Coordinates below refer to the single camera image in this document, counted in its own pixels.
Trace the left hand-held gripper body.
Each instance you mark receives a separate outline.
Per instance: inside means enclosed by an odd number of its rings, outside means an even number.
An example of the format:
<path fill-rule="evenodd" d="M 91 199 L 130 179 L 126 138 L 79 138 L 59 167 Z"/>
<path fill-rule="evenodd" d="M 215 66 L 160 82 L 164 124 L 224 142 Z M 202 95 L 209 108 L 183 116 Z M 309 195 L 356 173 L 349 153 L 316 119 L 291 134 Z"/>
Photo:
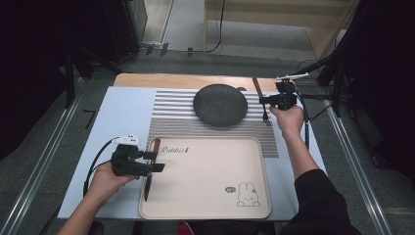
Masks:
<path fill-rule="evenodd" d="M 140 140 L 137 135 L 116 137 L 113 143 L 116 144 L 116 148 L 111 157 L 111 164 L 115 175 L 139 177 L 147 176 L 152 172 L 153 167 L 150 164 L 138 162 L 138 159 L 145 157 L 146 152 L 139 149 Z"/>

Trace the beige tray with rabbit print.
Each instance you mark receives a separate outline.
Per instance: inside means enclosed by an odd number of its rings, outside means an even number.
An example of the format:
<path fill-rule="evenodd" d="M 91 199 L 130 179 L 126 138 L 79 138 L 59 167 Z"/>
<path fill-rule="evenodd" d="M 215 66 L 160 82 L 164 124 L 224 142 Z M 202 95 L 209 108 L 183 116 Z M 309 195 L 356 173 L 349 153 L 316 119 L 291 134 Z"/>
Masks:
<path fill-rule="evenodd" d="M 260 143 L 253 137 L 168 137 L 160 143 L 139 212 L 146 219 L 262 219 L 271 202 Z"/>

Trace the pale blue table sheet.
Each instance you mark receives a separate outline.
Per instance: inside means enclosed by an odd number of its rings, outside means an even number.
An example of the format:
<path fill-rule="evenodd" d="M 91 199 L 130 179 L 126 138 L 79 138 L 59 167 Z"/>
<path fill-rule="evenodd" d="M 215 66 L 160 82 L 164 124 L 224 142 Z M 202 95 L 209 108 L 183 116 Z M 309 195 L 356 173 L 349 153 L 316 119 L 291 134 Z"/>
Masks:
<path fill-rule="evenodd" d="M 156 92 L 167 88 L 111 87 L 98 112 L 91 133 L 80 157 L 69 189 L 59 211 L 61 218 L 69 217 L 83 196 L 83 185 L 92 163 L 109 160 L 115 151 L 116 137 L 135 134 L 140 149 L 151 150 L 159 136 L 148 141 Z M 293 171 L 281 131 L 273 124 L 278 158 L 265 158 L 264 168 L 269 190 L 271 212 L 265 220 L 289 220 L 298 211 Z M 139 178 L 122 187 L 99 210 L 100 218 L 146 219 L 139 212 L 145 180 Z"/>

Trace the metal floor rail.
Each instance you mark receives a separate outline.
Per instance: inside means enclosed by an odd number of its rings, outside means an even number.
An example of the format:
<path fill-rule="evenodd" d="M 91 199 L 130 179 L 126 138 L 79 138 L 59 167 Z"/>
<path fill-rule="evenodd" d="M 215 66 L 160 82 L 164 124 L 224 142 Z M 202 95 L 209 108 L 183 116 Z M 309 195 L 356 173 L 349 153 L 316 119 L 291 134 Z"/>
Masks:
<path fill-rule="evenodd" d="M 73 102 L 65 108 L 56 127 L 54 128 L 45 148 L 40 155 L 28 181 L 21 190 L 16 201 L 13 203 L 12 210 L 0 229 L 0 235 L 16 235 L 17 231 L 23 221 L 23 218 L 28 211 L 33 198 L 40 187 L 41 181 L 53 160 L 56 150 L 69 126 L 74 112 L 79 104 L 79 96 L 76 96 Z"/>
<path fill-rule="evenodd" d="M 384 211 L 378 201 L 378 198 L 372 189 L 368 177 L 350 142 L 342 119 L 337 117 L 334 109 L 331 107 L 327 100 L 324 101 L 324 104 L 328 108 L 328 116 L 341 143 L 342 149 L 346 155 L 346 160 L 350 167 L 351 173 L 355 179 L 357 188 L 359 189 L 360 195 L 362 196 L 365 208 L 368 211 L 377 235 L 392 235 L 390 224 L 385 217 Z"/>

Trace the person's red shoe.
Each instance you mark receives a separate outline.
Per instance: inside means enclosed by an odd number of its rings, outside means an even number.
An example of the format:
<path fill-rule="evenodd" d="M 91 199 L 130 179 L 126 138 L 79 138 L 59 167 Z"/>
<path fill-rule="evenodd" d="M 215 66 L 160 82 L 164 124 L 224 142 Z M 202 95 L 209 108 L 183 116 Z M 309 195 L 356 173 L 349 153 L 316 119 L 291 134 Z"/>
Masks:
<path fill-rule="evenodd" d="M 179 225 L 178 235 L 195 235 L 195 234 L 188 223 L 182 222 Z"/>

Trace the wooden handled fork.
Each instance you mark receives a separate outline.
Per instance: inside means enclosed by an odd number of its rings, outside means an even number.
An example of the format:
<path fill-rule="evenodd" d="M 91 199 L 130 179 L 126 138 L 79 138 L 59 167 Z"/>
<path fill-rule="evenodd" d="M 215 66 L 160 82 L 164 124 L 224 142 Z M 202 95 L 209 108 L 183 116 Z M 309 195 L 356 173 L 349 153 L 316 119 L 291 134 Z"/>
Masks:
<path fill-rule="evenodd" d="M 254 84 L 255 91 L 256 91 L 256 93 L 257 93 L 257 95 L 259 97 L 259 100 L 260 100 L 261 98 L 263 98 L 263 94 L 262 94 L 262 91 L 260 89 L 258 80 L 257 80 L 256 77 L 253 77 L 252 80 L 253 80 L 253 84 Z M 262 105 L 262 109 L 263 109 L 262 121 L 264 122 L 264 124 L 266 126 L 270 127 L 271 126 L 271 122 L 269 120 L 268 113 L 267 113 L 267 110 L 265 108 L 265 104 L 262 104 L 262 103 L 260 103 L 260 104 Z"/>

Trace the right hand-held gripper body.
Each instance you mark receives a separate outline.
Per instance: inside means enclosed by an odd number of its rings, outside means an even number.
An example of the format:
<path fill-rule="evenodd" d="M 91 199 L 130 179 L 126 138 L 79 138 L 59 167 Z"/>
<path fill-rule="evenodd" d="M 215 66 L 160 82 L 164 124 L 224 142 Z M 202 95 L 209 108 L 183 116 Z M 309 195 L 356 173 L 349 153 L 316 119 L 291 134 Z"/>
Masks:
<path fill-rule="evenodd" d="M 279 92 L 277 107 L 287 111 L 301 100 L 300 93 L 295 85 L 295 80 L 307 77 L 308 73 L 285 75 L 276 78 L 276 87 Z"/>

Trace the person's left hand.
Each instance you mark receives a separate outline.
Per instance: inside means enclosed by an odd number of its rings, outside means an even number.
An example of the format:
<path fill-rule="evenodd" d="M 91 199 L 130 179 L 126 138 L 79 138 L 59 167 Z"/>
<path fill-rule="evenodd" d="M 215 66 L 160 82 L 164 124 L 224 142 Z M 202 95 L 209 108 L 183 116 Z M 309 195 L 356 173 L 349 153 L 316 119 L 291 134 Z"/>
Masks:
<path fill-rule="evenodd" d="M 117 176 L 113 172 L 111 163 L 100 165 L 91 181 L 88 197 L 106 201 L 114 195 L 122 186 L 136 179 L 135 175 Z"/>

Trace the dark grey speckled plate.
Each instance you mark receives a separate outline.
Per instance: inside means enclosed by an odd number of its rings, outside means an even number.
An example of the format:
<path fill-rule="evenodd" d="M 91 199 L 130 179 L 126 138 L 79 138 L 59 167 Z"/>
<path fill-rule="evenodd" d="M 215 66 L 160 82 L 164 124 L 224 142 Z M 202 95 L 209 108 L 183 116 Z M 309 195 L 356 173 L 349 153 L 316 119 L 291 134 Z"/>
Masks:
<path fill-rule="evenodd" d="M 237 88 L 211 84 L 199 90 L 193 100 L 196 116 L 206 124 L 228 127 L 239 123 L 248 112 L 248 101 Z"/>

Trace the person's right hand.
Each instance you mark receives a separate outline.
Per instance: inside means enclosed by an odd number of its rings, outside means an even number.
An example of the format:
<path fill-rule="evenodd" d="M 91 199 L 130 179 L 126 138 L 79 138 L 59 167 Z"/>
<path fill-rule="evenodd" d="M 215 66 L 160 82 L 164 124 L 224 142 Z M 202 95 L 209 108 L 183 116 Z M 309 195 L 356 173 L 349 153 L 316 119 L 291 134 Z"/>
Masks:
<path fill-rule="evenodd" d="M 277 118 L 277 123 L 285 139 L 291 137 L 300 137 L 300 131 L 304 121 L 303 109 L 298 106 L 292 106 L 287 111 L 269 108 L 270 112 Z"/>

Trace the black metal stand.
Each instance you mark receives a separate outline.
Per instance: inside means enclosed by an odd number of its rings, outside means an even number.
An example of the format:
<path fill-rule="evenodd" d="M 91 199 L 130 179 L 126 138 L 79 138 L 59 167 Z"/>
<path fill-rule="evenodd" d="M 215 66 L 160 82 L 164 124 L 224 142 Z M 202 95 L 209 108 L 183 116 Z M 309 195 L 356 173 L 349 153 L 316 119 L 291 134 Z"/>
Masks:
<path fill-rule="evenodd" d="M 328 86 L 331 82 L 334 82 L 333 91 L 331 93 L 332 109 L 336 117 L 339 118 L 341 116 L 341 91 L 345 78 L 345 64 L 342 61 L 339 50 L 335 49 L 325 58 L 314 62 L 302 70 L 298 70 L 297 74 L 312 72 L 318 69 L 321 69 L 321 72 L 316 78 L 319 86 Z"/>

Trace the light wooden shelf unit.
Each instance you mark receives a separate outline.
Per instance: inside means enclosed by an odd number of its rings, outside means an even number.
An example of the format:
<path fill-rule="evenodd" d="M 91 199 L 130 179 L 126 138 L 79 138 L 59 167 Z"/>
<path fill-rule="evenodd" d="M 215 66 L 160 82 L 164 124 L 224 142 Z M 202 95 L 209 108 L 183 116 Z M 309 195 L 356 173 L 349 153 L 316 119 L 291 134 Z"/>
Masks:
<path fill-rule="evenodd" d="M 204 0 L 204 43 L 208 21 L 303 27 L 321 59 L 351 22 L 360 0 Z"/>

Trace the striped woven placemat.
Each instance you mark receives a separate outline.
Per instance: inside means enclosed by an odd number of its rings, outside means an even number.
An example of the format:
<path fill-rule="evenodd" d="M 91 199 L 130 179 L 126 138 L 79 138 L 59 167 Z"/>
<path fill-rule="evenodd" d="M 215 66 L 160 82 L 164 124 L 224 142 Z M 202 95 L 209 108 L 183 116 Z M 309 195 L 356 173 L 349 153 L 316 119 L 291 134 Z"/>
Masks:
<path fill-rule="evenodd" d="M 265 158 L 278 158 L 273 124 L 262 120 L 263 107 L 254 92 L 243 91 L 248 103 L 246 116 L 237 124 L 216 127 L 201 121 L 194 112 L 195 89 L 159 89 L 156 92 L 148 141 L 156 136 L 251 136 L 256 138 Z"/>

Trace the black cabinet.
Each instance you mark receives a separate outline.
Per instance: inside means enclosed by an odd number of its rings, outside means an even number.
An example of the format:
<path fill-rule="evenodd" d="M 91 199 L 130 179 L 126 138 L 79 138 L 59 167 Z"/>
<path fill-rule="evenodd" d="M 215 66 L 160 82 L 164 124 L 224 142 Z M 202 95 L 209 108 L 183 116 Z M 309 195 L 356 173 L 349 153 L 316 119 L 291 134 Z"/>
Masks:
<path fill-rule="evenodd" d="M 110 34 L 110 61 L 120 63 L 136 54 L 148 15 L 144 0 L 103 0 Z"/>

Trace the wooden handled knife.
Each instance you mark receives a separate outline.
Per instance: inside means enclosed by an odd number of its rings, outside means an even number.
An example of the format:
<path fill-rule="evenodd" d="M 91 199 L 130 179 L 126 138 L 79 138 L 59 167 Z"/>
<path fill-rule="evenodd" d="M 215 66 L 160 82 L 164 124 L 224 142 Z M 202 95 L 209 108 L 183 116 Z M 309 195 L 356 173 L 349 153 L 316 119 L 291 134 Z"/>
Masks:
<path fill-rule="evenodd" d="M 156 152 L 156 153 L 159 152 L 160 143 L 161 143 L 161 140 L 159 138 L 155 139 L 153 152 Z M 151 172 L 146 177 L 145 189 L 144 189 L 144 199 L 145 199 L 145 202 L 147 202 L 148 197 L 149 197 L 149 194 L 150 194 L 150 188 L 151 188 L 151 184 L 152 184 L 152 177 L 153 177 L 153 175 L 152 175 Z"/>

